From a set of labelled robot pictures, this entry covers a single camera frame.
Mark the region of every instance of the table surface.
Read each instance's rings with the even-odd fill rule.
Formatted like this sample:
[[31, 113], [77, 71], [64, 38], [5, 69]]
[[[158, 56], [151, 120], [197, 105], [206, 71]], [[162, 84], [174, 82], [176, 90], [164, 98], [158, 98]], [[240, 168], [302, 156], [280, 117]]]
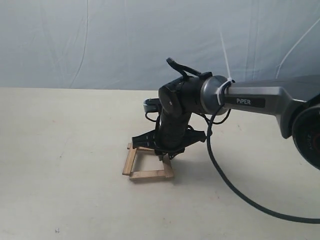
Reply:
[[[131, 137], [154, 128], [156, 91], [0, 88], [0, 239], [316, 240], [318, 225], [266, 215], [236, 196], [205, 143], [172, 160], [171, 181], [122, 175]], [[197, 115], [197, 130], [206, 124]], [[274, 116], [232, 111], [215, 126], [225, 174], [259, 204], [320, 218], [320, 172], [283, 139]], [[155, 156], [135, 168], [155, 170]]]

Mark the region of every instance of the piper robot arm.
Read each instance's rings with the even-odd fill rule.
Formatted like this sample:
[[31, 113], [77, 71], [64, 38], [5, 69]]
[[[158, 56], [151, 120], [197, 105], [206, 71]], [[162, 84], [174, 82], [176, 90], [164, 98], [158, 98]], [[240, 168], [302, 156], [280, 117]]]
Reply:
[[146, 117], [159, 115], [154, 130], [132, 138], [133, 148], [146, 147], [172, 159], [207, 139], [204, 131], [189, 126], [192, 113], [205, 117], [234, 109], [275, 116], [282, 137], [292, 136], [299, 153], [320, 169], [320, 75], [234, 82], [166, 61], [182, 76], [162, 86], [158, 98], [144, 101]]

